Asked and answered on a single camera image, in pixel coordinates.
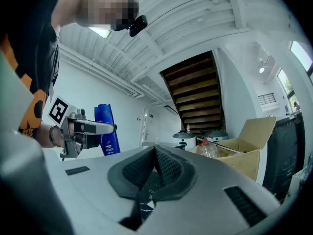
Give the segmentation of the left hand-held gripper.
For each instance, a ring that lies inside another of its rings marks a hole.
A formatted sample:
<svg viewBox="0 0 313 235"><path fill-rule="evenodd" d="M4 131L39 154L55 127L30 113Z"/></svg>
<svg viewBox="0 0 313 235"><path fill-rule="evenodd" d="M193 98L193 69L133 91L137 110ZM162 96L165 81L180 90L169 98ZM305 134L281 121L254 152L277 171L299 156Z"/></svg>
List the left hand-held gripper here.
<svg viewBox="0 0 313 235"><path fill-rule="evenodd" d="M60 153L62 159L77 158L82 150L99 146L96 135L106 135L116 131L115 125L87 120L84 109L70 105L59 96L53 101L48 117L60 129L64 146ZM70 133L70 123L74 123L73 135Z"/></svg>

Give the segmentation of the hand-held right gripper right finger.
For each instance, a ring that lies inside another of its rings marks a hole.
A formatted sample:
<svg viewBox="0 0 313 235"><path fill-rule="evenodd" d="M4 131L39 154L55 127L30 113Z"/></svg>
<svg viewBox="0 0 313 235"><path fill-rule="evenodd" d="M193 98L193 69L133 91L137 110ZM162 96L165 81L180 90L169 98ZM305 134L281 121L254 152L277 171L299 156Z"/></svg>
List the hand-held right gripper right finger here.
<svg viewBox="0 0 313 235"><path fill-rule="evenodd" d="M159 145L154 146L154 165L160 178L160 189L153 193L153 201L179 200L198 179L191 162Z"/></svg>

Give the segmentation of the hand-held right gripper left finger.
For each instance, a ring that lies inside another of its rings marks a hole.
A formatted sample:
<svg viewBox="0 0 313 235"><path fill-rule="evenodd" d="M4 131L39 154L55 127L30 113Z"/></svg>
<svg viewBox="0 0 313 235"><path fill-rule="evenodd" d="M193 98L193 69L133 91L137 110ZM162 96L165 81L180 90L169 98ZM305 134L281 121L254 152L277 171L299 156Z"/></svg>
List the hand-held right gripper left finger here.
<svg viewBox="0 0 313 235"><path fill-rule="evenodd" d="M110 186L121 198L135 200L155 167L155 146L144 146L117 156L107 173Z"/></svg>

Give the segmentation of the person's left forearm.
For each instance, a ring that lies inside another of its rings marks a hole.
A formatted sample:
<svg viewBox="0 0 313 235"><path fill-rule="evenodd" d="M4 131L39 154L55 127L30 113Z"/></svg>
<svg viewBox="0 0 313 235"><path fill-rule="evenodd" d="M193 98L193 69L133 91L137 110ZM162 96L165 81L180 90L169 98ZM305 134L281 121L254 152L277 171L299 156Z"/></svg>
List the person's left forearm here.
<svg viewBox="0 0 313 235"><path fill-rule="evenodd" d="M41 122L37 129L36 141L43 148L64 148L64 139L57 125L48 125Z"/></svg>

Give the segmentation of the white cooker appliance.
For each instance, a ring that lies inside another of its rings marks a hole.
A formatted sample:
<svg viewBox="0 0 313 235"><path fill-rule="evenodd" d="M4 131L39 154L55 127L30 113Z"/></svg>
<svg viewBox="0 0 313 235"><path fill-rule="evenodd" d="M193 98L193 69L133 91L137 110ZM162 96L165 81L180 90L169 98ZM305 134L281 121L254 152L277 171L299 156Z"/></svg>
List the white cooker appliance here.
<svg viewBox="0 0 313 235"><path fill-rule="evenodd" d="M184 130L180 130L173 134L173 141L174 143L185 144L185 150L189 150L196 146L196 136Z"/></svg>

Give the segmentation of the large clear red-capped jug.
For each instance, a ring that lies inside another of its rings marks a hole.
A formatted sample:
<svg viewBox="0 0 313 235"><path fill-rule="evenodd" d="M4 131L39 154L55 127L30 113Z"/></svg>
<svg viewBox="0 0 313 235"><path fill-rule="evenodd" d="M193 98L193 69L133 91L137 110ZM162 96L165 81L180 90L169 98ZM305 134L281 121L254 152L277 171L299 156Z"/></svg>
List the large clear red-capped jug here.
<svg viewBox="0 0 313 235"><path fill-rule="evenodd" d="M217 146L207 139L203 139L203 141L198 144L196 153L208 158L218 158L220 156Z"/></svg>

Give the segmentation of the white door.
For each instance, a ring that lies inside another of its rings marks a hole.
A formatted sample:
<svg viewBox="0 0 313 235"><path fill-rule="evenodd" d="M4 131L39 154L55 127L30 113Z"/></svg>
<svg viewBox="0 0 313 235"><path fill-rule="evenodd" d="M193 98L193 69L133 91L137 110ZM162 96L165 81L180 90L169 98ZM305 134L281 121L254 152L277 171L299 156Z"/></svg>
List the white door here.
<svg viewBox="0 0 313 235"><path fill-rule="evenodd" d="M159 113L145 106L142 116L142 125L139 137L139 146L144 143L155 143L158 139Z"/></svg>

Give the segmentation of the grey-lidded cooker appliance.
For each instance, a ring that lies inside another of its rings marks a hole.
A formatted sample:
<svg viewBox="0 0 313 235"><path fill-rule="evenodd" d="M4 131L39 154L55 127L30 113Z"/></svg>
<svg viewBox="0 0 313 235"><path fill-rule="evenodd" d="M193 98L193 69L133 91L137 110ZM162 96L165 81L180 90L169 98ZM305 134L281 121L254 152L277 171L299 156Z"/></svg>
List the grey-lidded cooker appliance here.
<svg viewBox="0 0 313 235"><path fill-rule="evenodd" d="M219 142L227 140L228 133L225 130L209 131L204 134L203 138L210 142Z"/></svg>

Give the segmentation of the cardboard box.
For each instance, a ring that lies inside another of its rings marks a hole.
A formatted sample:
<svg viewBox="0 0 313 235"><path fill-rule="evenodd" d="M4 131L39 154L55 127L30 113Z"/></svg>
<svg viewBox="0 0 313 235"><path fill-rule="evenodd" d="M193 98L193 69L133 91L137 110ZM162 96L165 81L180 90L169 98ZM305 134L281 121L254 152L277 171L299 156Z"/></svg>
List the cardboard box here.
<svg viewBox="0 0 313 235"><path fill-rule="evenodd" d="M276 117L246 120L237 138L217 142L220 145L241 151L243 154L217 147L220 156L216 159L256 181L260 163L260 152L266 146L275 124Z"/></svg>

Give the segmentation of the wooden staircase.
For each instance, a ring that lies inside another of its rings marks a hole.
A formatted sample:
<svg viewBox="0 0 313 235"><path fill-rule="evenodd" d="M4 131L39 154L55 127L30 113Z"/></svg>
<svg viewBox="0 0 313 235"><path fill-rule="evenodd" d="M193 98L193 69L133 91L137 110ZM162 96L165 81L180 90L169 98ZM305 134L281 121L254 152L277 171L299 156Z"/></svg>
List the wooden staircase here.
<svg viewBox="0 0 313 235"><path fill-rule="evenodd" d="M224 113L219 75L212 51L181 61L160 72L183 130L199 136L222 130Z"/></svg>

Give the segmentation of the person's black orange t-shirt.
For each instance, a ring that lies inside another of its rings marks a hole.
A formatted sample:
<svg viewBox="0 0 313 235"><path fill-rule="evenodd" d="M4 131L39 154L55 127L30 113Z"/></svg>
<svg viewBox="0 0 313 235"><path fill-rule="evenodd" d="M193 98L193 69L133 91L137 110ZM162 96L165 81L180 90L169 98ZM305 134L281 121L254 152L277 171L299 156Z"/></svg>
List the person's black orange t-shirt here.
<svg viewBox="0 0 313 235"><path fill-rule="evenodd" d="M0 0L0 48L34 98L19 131L36 138L59 70L58 37L51 25L58 0Z"/></svg>

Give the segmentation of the ceiling light panel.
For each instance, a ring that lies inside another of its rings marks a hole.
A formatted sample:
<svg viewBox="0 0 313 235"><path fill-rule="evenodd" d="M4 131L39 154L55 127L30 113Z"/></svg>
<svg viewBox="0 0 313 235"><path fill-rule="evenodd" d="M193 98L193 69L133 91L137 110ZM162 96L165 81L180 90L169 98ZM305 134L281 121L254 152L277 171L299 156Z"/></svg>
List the ceiling light panel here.
<svg viewBox="0 0 313 235"><path fill-rule="evenodd" d="M104 39L106 39L111 32L110 30L101 27L90 27L90 30L92 30Z"/></svg>

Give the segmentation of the black cabinet appliance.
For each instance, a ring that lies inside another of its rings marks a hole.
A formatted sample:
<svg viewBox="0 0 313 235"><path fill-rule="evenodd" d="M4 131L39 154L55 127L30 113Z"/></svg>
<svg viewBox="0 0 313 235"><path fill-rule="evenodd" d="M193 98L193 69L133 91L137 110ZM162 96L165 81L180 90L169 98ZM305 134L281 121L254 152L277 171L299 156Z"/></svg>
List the black cabinet appliance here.
<svg viewBox="0 0 313 235"><path fill-rule="evenodd" d="M263 186L283 203L292 176L302 169L304 163L305 130L302 114L289 115L276 121L267 147Z"/></svg>

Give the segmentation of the tall window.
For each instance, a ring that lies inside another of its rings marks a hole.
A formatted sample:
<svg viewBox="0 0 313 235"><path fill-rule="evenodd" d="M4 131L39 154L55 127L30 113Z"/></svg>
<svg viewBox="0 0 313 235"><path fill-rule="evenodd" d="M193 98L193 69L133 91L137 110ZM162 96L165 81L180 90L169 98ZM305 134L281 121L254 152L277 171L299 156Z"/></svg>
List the tall window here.
<svg viewBox="0 0 313 235"><path fill-rule="evenodd" d="M283 90L287 96L287 100L290 103L292 111L293 112L296 111L296 107L295 107L294 103L296 103L298 105L299 101L296 97L296 94L295 94L295 91L291 85L291 82L289 81L288 77L286 76L285 72L282 69L280 69L280 71L277 75L277 78L283 87Z"/></svg>

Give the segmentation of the skylight window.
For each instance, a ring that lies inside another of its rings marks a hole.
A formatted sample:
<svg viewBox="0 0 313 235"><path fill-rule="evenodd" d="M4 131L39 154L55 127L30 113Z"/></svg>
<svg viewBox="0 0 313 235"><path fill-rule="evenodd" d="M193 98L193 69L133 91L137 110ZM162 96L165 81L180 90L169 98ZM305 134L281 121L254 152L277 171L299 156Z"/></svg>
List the skylight window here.
<svg viewBox="0 0 313 235"><path fill-rule="evenodd" d="M309 71L313 60L297 41L292 42L290 51L299 60L305 71Z"/></svg>

